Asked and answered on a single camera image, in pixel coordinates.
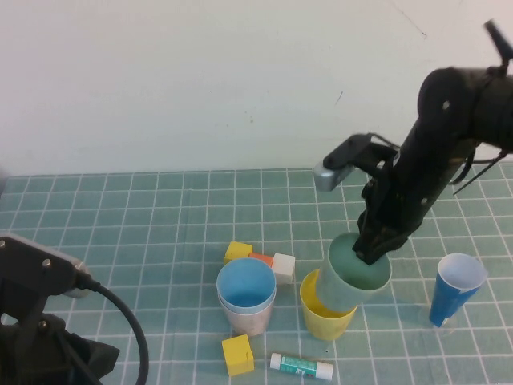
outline yellow cube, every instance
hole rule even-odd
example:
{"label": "yellow cube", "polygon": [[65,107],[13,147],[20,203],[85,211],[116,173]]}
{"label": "yellow cube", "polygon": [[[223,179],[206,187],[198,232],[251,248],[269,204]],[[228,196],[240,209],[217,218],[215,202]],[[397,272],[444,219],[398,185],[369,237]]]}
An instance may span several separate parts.
{"label": "yellow cube", "polygon": [[225,339],[222,343],[224,361],[226,361],[230,377],[255,370],[255,362],[247,334]]}
{"label": "yellow cube", "polygon": [[253,246],[246,245],[240,242],[230,242],[228,250],[224,255],[224,264],[233,261],[234,259],[249,257],[249,254],[253,252]]}

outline cup rim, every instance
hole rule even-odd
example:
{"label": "cup rim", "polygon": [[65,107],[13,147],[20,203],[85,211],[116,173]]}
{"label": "cup rim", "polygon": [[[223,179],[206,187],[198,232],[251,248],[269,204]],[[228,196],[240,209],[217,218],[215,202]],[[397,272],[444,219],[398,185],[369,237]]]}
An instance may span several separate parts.
{"label": "cup rim", "polygon": [[256,309],[257,307],[261,306],[262,303],[264,302],[267,302],[273,295],[276,295],[276,290],[277,290],[277,284],[276,284],[276,276],[274,275],[274,272],[273,270],[269,267],[269,265],[263,261],[261,261],[260,259],[257,259],[257,258],[249,258],[249,257],[243,257],[243,258],[239,258],[239,259],[236,259],[235,261],[231,261],[229,263],[227,263],[226,265],[224,265],[220,272],[217,274],[217,279],[216,279],[216,290],[217,290],[217,295],[220,295],[220,290],[219,290],[219,279],[220,279],[220,275],[221,275],[221,272],[227,268],[227,266],[229,266],[230,264],[232,263],[257,263],[257,264],[262,264],[263,266],[265,266],[265,268],[267,270],[270,270],[272,276],[273,276],[273,291],[271,292],[271,294],[264,300],[262,301],[261,303],[259,303],[258,305],[255,305],[255,306],[237,306],[237,305],[233,305],[232,303],[230,303],[231,306],[233,307],[236,307],[236,308],[239,308],[239,309],[244,309],[244,311],[248,311],[250,314],[251,314],[251,311]]}
{"label": "cup rim", "polygon": [[228,312],[230,312],[232,314],[235,314],[237,316],[240,316],[240,317],[252,317],[254,315],[258,315],[258,314],[262,313],[263,311],[267,310],[270,306],[272,306],[274,304],[274,299],[276,298],[276,291],[275,290],[274,290],[273,295],[271,297],[272,297],[271,302],[264,309],[259,310],[256,313],[245,314],[245,313],[237,313],[237,312],[229,309],[228,307],[226,307],[226,305],[223,303],[223,301],[221,301],[221,296],[219,295],[219,293],[217,294],[217,299],[219,300],[219,303],[221,304],[221,307],[223,308],[223,310],[228,311]]}
{"label": "cup rim", "polygon": [[[483,277],[480,281],[480,283],[478,285],[472,285],[472,286],[455,286],[453,285],[452,283],[450,283],[449,281],[447,281],[447,279],[444,277],[445,274],[442,274],[440,272],[440,269],[442,268],[443,265],[445,265],[451,258],[455,258],[455,257],[464,257],[465,259],[468,259],[469,261],[472,261],[472,263],[474,265],[479,265],[479,268],[482,269],[483,271]],[[488,278],[488,272],[487,270],[485,269],[484,265],[481,263],[481,261],[476,258],[476,257],[472,257],[471,255],[469,254],[465,254],[465,253],[450,253],[450,254],[447,254],[445,257],[442,257],[442,259],[440,259],[440,261],[438,262],[438,266],[437,266],[437,274],[440,275],[440,278],[444,281],[444,283],[446,283],[448,286],[450,287],[453,287],[455,288],[456,290],[460,290],[460,291],[469,291],[469,290],[473,290],[473,289],[476,289],[478,287],[480,287]]]}
{"label": "cup rim", "polygon": [[331,243],[329,244],[329,248],[328,248],[328,255],[325,257],[325,260],[323,261],[323,265],[326,265],[326,262],[327,262],[327,266],[331,269],[331,271],[333,273],[335,273],[335,275],[338,277],[338,281],[341,282],[343,285],[345,286],[349,286],[353,289],[356,289],[356,290],[360,290],[364,293],[369,293],[369,294],[372,294],[374,292],[377,292],[379,290],[382,290],[386,285],[388,285],[390,283],[390,280],[392,279],[392,262],[390,261],[390,258],[388,258],[388,254],[384,254],[383,256],[381,256],[379,259],[383,259],[385,258],[386,261],[388,262],[387,265],[389,267],[389,274],[388,274],[388,278],[386,279],[385,282],[383,282],[383,284],[379,287],[377,287],[376,289],[361,289],[359,287],[356,287],[356,286],[353,286],[353,285],[350,285],[349,283],[347,283],[346,281],[344,281],[341,276],[337,273],[337,271],[334,269],[333,267],[333,264],[331,263],[331,248],[333,246],[333,243],[339,238],[339,237],[344,237],[345,235],[357,235],[355,232],[348,232],[348,233],[343,233],[343,234],[340,234],[338,235],[337,237],[335,237]]}
{"label": "cup rim", "polygon": [[346,317],[349,317],[350,315],[352,315],[358,308],[358,305],[356,305],[353,309],[351,310],[348,310],[348,311],[337,311],[337,313],[344,313],[344,315],[341,315],[340,317],[336,317],[336,318],[329,318],[329,317],[324,317],[322,315],[319,315],[317,313],[315,313],[313,310],[311,310],[306,304],[305,304],[305,300],[303,299],[303,285],[305,283],[305,280],[306,278],[308,278],[311,274],[315,274],[315,272],[319,271],[320,269],[315,269],[315,270],[312,270],[310,271],[308,274],[306,274],[306,277],[303,278],[303,281],[301,282],[301,285],[299,286],[299,297],[301,299],[301,305],[303,307],[303,309],[307,309],[308,312],[310,312],[311,314],[315,315],[316,317],[319,317],[323,320],[330,320],[330,321],[333,321],[333,320],[339,320],[339,319],[343,319],[343,318],[346,318]]}

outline white glue stick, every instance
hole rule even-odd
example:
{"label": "white glue stick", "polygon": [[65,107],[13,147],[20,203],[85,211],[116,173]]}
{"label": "white glue stick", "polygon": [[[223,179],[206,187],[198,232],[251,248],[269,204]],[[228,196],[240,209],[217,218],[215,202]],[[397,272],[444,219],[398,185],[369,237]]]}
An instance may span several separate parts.
{"label": "white glue stick", "polygon": [[320,363],[307,361],[306,359],[297,359],[279,353],[271,354],[271,369],[312,377],[315,379],[327,379],[331,381],[333,377],[333,365],[330,363]]}

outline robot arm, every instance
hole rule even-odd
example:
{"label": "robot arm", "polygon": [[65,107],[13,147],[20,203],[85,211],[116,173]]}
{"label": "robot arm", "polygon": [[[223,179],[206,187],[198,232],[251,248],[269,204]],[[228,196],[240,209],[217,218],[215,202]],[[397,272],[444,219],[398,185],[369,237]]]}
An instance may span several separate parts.
{"label": "robot arm", "polygon": [[500,67],[431,72],[418,95],[417,121],[400,148],[372,142],[376,134],[357,134],[314,169],[320,191],[335,188],[355,167],[371,176],[353,246],[368,265],[406,242],[462,164],[470,166],[477,146],[501,148],[497,160],[513,152],[513,77],[507,76],[513,48],[492,21],[485,27],[503,58]]}

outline orange block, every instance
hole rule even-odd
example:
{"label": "orange block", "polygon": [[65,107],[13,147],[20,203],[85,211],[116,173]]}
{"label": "orange block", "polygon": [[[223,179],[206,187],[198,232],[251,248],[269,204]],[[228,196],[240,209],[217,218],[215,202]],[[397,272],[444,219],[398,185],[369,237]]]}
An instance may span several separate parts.
{"label": "orange block", "polygon": [[260,259],[262,262],[265,262],[269,265],[269,267],[273,267],[273,257],[270,257],[269,255],[262,255],[257,253],[251,253],[249,254],[251,258]]}

